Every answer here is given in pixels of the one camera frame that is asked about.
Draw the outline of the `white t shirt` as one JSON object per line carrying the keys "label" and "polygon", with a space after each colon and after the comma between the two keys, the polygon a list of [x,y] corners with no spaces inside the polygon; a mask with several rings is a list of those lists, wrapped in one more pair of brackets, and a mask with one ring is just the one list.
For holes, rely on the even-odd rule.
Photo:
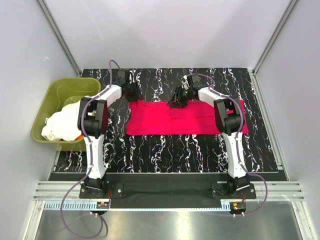
{"label": "white t shirt", "polygon": [[78,129],[78,116],[82,96],[73,96],[67,99],[61,111],[55,112],[46,118],[41,136],[47,141],[71,142],[81,140],[84,135]]}

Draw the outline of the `orange connector box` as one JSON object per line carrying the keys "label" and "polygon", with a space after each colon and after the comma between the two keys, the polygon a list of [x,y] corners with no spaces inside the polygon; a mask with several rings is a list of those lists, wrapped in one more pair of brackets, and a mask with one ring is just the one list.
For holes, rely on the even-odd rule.
{"label": "orange connector box", "polygon": [[107,201],[98,201],[96,203],[96,208],[97,209],[109,209],[111,205],[111,201],[107,200]]}
{"label": "orange connector box", "polygon": [[247,209],[247,204],[245,201],[241,202],[232,202],[230,204],[230,213],[240,215],[242,213],[245,213]]}

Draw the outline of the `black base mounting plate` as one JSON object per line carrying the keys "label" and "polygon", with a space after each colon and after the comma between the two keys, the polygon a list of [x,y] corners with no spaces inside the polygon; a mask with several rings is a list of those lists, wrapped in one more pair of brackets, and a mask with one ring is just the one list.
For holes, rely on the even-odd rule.
{"label": "black base mounting plate", "polygon": [[85,200],[110,200],[115,209],[213,209],[221,201],[255,200],[254,185],[235,194],[221,195],[229,175],[226,173],[108,173],[107,191],[80,187]]}

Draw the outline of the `pink t shirt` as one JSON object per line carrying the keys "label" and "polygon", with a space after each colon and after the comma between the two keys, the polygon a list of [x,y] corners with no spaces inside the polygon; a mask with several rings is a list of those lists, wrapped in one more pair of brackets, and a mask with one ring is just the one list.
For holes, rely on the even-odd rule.
{"label": "pink t shirt", "polygon": [[186,107],[172,108],[166,102],[129,103],[130,120],[126,134],[144,135],[219,135],[215,110],[202,101],[190,101]]}

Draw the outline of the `left orange connector box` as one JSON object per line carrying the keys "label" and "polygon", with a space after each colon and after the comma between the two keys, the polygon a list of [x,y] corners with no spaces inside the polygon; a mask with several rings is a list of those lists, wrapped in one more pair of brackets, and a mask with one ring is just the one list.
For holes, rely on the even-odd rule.
{"label": "left orange connector box", "polygon": [[111,201],[107,200],[107,201],[98,201],[96,203],[96,208],[97,209],[109,209],[111,205]]}

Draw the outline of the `aluminium frame rail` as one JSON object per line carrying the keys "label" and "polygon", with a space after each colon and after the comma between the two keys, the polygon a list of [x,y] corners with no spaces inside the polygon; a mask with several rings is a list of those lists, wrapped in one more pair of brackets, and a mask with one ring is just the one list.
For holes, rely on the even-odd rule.
{"label": "aluminium frame rail", "polygon": [[112,182],[108,193],[94,193],[68,181],[40,181],[33,200],[46,210],[227,212],[237,203],[302,202],[300,185],[292,181],[259,181],[240,193],[218,193],[222,183]]}

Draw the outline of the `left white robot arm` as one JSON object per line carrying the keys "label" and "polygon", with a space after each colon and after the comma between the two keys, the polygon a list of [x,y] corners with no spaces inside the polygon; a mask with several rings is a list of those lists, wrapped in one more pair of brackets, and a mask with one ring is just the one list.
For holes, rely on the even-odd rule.
{"label": "left white robot arm", "polygon": [[85,190],[90,189],[97,198],[103,198],[108,193],[103,154],[108,130],[108,107],[122,97],[128,102],[142,99],[134,75],[128,69],[119,69],[105,89],[94,96],[82,97],[79,102],[77,127],[83,135],[87,160],[85,177],[80,184]]}

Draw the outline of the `right orange connector box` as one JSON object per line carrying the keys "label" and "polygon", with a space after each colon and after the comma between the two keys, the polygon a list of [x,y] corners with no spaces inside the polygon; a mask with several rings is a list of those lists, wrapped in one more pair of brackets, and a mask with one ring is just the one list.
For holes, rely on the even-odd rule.
{"label": "right orange connector box", "polygon": [[241,202],[232,202],[230,204],[230,213],[240,215],[242,213],[245,213],[247,209],[247,204],[245,201]]}

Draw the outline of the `olive green plastic tub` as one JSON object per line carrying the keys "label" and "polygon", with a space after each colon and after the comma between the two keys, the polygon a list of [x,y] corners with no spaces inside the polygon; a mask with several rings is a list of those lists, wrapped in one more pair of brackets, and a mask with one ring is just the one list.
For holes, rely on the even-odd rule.
{"label": "olive green plastic tub", "polygon": [[86,150],[84,139],[49,141],[41,135],[42,129],[46,125],[46,119],[61,111],[64,106],[76,103],[82,97],[94,96],[100,91],[101,84],[95,78],[67,77],[54,81],[47,89],[31,128],[30,133],[33,140],[56,151],[84,152]]}

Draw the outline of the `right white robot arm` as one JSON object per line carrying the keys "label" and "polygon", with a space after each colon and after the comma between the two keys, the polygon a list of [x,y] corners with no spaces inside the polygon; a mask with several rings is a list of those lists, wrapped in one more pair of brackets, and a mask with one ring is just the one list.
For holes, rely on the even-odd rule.
{"label": "right white robot arm", "polygon": [[250,186],[242,145],[245,114],[237,96],[215,90],[214,80],[207,85],[207,81],[201,77],[210,79],[207,75],[197,73],[183,76],[182,85],[175,88],[167,105],[184,108],[189,101],[199,100],[214,108],[215,125],[224,139],[228,159],[228,180],[220,194],[228,194],[236,199]]}

